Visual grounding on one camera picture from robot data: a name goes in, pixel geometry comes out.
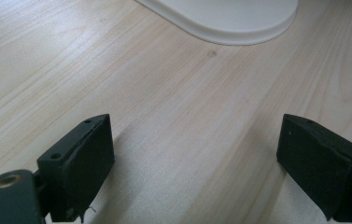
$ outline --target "tabletop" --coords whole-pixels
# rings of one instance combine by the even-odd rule
[[[117,160],[85,223],[327,223],[275,153],[285,113],[352,142],[352,0],[300,0],[253,46],[133,0],[0,0],[0,174],[106,113]]]

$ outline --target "wooden table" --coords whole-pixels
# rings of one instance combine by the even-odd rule
[[[0,174],[104,113],[117,161],[86,223],[326,223],[275,152],[284,113],[352,141],[352,0],[243,47],[133,0],[0,0]]]

